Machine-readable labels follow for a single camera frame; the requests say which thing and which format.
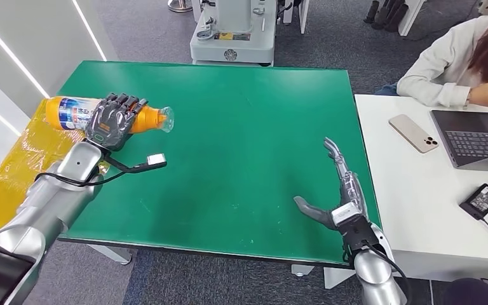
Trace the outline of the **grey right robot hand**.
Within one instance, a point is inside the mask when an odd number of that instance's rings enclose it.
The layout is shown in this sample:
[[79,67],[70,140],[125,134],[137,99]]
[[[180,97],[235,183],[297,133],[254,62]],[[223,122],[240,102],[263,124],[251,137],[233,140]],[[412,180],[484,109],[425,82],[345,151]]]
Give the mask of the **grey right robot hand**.
[[303,197],[296,196],[294,201],[298,209],[326,228],[342,234],[346,231],[360,231],[369,227],[367,206],[357,174],[348,168],[341,150],[333,140],[325,137],[323,145],[337,170],[340,204],[331,210],[322,210],[310,205]]

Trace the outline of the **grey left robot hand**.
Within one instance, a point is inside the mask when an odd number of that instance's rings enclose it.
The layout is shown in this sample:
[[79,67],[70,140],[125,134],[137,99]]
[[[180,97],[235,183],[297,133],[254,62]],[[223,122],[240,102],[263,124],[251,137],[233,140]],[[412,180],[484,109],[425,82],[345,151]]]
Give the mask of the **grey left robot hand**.
[[125,93],[108,94],[101,99],[85,128],[87,141],[108,151],[119,151],[130,138],[139,112],[148,101]]

